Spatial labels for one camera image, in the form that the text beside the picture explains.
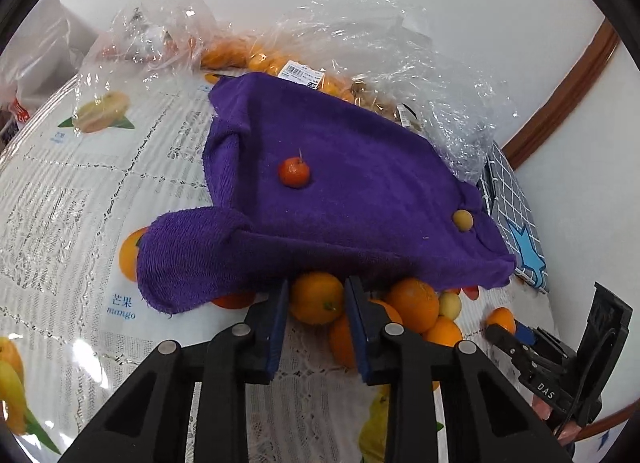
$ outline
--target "purple towel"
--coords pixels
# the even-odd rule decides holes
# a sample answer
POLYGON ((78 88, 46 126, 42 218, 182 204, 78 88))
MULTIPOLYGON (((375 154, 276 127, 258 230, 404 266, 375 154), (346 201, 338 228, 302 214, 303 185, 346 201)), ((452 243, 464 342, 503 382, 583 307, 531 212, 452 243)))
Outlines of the purple towel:
POLYGON ((160 216, 143 236, 147 302, 180 313, 272 277, 311 269, 435 289, 503 286, 515 268, 476 187, 428 141, 379 115, 280 78, 222 79, 202 155, 214 207, 160 216), (304 189, 278 166, 302 151, 304 189), (451 221, 465 208, 474 227, 451 221))

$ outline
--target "checkered fabric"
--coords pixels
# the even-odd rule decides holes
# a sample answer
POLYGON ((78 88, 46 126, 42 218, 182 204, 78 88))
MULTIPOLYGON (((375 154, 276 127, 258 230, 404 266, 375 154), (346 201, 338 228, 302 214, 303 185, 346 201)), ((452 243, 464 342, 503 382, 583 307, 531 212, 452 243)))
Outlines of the checkered fabric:
POLYGON ((478 188, 485 210, 498 225, 507 249, 517 258, 516 275, 537 290, 548 293, 545 257, 529 203, 511 165, 495 142, 478 188))

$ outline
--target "red fruit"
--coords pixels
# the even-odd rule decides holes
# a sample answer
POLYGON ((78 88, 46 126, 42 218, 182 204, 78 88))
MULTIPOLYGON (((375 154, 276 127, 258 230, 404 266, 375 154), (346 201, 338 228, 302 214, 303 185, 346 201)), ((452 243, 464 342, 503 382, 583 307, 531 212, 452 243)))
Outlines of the red fruit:
POLYGON ((465 286, 462 291, 464 291, 465 295, 471 300, 478 300, 478 297, 480 297, 480 290, 478 289, 478 286, 465 286))
POLYGON ((218 297, 211 302, 225 309, 242 309, 251 306, 255 300, 255 291, 245 293, 230 293, 224 297, 218 297))
POLYGON ((303 188, 309 183, 311 171, 302 156, 298 156, 286 159, 280 164, 278 177, 286 187, 303 188))

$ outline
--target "brown wooden trim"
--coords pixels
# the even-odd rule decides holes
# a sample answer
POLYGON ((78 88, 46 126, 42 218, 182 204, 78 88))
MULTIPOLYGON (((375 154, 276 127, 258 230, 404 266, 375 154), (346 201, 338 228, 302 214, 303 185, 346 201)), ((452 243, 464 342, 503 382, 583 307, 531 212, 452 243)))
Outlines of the brown wooden trim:
POLYGON ((620 37, 605 19, 575 66, 502 150, 514 169, 522 165, 577 107, 600 77, 620 37))
POLYGON ((587 425, 580 431, 575 440, 580 441, 581 439, 597 436, 616 425, 620 425, 623 421, 628 420, 635 411, 640 411, 640 399, 636 400, 631 405, 626 406, 624 409, 620 409, 620 411, 612 414, 611 416, 607 416, 604 419, 594 421, 590 425, 587 425))

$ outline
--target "metal pivot bolt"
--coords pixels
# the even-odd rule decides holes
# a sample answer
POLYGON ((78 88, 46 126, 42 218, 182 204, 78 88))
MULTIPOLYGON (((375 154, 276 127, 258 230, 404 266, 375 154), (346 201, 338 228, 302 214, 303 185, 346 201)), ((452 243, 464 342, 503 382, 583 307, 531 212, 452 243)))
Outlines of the metal pivot bolt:
POLYGON ((462 340, 458 344, 458 350, 466 355, 472 355, 477 349, 478 347, 471 340, 462 340))
POLYGON ((396 322, 389 322, 389 324, 385 326, 385 332, 387 335, 397 337, 398 335, 404 333, 404 328, 401 324, 398 324, 396 322))
POLYGON ((177 345, 173 340, 165 340, 164 342, 160 342, 158 346, 158 352, 161 355, 170 355, 177 349, 177 345))
POLYGON ((240 322, 231 328, 231 334, 234 337, 244 337, 251 333, 251 326, 249 324, 245 324, 244 322, 240 322))

